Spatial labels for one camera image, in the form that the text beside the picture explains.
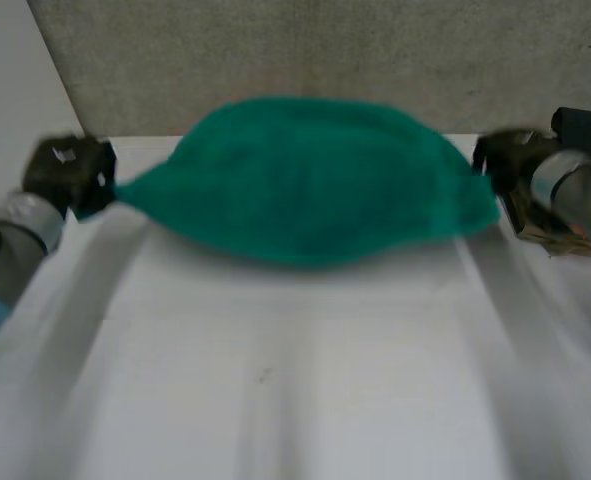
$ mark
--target gray wall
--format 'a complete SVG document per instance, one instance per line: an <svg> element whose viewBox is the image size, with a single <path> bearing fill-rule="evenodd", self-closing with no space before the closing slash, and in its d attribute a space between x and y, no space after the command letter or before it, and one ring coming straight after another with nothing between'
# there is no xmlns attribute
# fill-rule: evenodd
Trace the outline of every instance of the gray wall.
<svg viewBox="0 0 591 480"><path fill-rule="evenodd" d="M29 0L83 125L181 134L260 94L363 98L448 132L591 109L591 0Z"/></svg>

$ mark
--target white table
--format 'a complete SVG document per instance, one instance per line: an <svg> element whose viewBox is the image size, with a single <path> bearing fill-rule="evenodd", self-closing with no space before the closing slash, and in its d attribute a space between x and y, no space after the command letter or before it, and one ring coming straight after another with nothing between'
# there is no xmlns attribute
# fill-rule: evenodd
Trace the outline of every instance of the white table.
<svg viewBox="0 0 591 480"><path fill-rule="evenodd" d="M498 230L289 273L114 208L0 336L0 418L4 479L591 479L591 261Z"/></svg>

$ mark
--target white wall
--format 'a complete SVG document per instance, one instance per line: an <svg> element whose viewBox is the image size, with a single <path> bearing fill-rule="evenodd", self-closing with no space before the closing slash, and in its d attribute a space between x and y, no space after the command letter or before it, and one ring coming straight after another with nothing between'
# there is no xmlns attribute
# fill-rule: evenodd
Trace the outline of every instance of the white wall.
<svg viewBox="0 0 591 480"><path fill-rule="evenodd" d="M27 3L0 0L0 195L40 136L79 128Z"/></svg>

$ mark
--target green cloth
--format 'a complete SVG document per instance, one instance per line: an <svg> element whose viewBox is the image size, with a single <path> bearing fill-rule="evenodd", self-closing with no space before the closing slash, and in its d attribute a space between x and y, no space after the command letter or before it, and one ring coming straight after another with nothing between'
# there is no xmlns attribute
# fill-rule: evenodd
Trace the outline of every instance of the green cloth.
<svg viewBox="0 0 591 480"><path fill-rule="evenodd" d="M393 108L312 98L226 105L118 200L199 243L324 265L498 220L489 180Z"/></svg>

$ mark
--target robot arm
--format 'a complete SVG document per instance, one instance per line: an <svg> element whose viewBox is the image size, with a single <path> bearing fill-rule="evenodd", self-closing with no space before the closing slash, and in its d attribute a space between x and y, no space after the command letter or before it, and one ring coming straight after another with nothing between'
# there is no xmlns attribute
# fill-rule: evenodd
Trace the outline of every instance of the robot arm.
<svg viewBox="0 0 591 480"><path fill-rule="evenodd" d="M572 133L579 132L579 141L569 143L581 145L584 152L536 129L501 130L479 138L473 170L491 178L516 234L524 226L524 209L531 210L527 205L532 203L538 206L533 211L548 212L550 234L568 231L591 239L591 155L586 151L591 152L591 141L584 135L591 134L591 125L586 132L572 127ZM515 195L523 203L521 208L514 205Z"/></svg>
<svg viewBox="0 0 591 480"><path fill-rule="evenodd" d="M22 188L0 203L0 327L57 249L67 211L91 215L113 200L114 173L108 142L64 137L38 145Z"/></svg>
<svg viewBox="0 0 591 480"><path fill-rule="evenodd" d="M591 158L561 150L542 160L532 175L535 201L591 238Z"/></svg>

